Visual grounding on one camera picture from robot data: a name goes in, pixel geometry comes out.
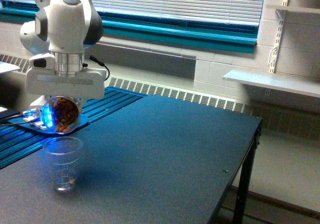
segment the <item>blue ribbed mat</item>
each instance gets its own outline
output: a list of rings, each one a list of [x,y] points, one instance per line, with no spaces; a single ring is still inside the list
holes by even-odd
[[[102,99],[87,101],[83,114],[88,117],[91,124],[144,96],[146,95],[107,87]],[[51,138],[19,127],[0,127],[0,169],[41,149],[42,144]]]

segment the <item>clear plastic container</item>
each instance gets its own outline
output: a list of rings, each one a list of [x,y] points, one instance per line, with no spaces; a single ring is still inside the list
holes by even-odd
[[[74,189],[79,176],[82,147],[83,142],[80,139],[69,136],[53,138],[43,145],[56,191],[69,192]]]
[[[68,134],[79,126],[81,104],[79,98],[53,97],[42,107],[41,119],[49,131]]]

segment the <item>white shelf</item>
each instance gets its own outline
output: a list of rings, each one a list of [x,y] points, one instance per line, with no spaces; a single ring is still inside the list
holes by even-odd
[[[252,70],[231,70],[223,76],[223,79],[241,84],[320,97],[320,81],[303,77]]]
[[[320,14],[320,9],[280,6],[280,5],[266,5],[268,9],[284,10],[295,13]]]
[[[0,62],[0,74],[19,70],[20,68],[17,65],[12,65],[4,62]]]

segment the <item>plastic cup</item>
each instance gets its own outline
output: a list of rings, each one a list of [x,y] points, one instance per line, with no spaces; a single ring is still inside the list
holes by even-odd
[[[82,147],[83,142],[80,139],[68,136],[53,138],[43,145],[56,191],[68,192],[74,189]]]

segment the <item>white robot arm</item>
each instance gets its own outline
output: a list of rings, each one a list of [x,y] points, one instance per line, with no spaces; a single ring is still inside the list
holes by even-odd
[[[102,98],[106,70],[84,65],[85,48],[102,36],[103,25],[91,0],[35,0],[35,21],[20,31],[30,59],[26,89],[32,94]]]

